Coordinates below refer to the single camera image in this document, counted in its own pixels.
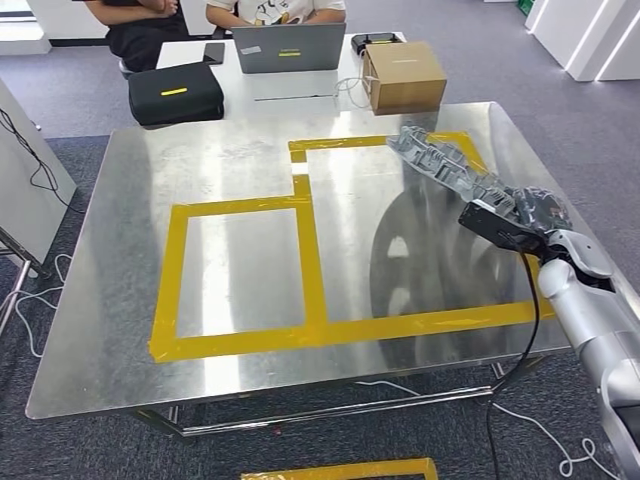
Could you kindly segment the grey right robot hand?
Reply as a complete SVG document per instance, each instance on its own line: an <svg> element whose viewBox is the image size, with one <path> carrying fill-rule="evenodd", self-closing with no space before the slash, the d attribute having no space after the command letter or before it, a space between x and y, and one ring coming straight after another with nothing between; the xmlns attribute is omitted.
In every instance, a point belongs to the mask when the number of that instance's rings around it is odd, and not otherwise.
<svg viewBox="0 0 640 480"><path fill-rule="evenodd" d="M573 229L566 206L552 191L524 187L516 189L513 197L521 224L543 233Z"/></svg>

